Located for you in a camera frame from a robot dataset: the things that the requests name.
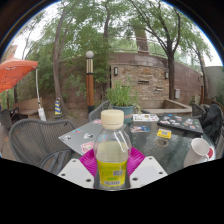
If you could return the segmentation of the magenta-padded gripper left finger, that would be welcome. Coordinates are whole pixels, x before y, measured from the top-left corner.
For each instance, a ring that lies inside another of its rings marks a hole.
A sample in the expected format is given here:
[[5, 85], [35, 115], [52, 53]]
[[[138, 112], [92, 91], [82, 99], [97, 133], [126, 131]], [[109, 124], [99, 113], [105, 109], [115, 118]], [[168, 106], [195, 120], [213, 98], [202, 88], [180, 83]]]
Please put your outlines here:
[[96, 174], [97, 161], [94, 151], [90, 150], [80, 159], [71, 159], [58, 176], [78, 186], [93, 189]]

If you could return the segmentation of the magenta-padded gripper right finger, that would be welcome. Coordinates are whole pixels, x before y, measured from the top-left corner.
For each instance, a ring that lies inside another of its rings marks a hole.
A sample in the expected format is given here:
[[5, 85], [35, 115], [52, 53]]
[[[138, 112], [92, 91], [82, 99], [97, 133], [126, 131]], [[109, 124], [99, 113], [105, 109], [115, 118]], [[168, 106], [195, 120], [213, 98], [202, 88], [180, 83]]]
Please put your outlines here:
[[140, 188], [167, 176], [166, 171], [153, 156], [144, 156], [132, 148], [127, 161], [130, 188]]

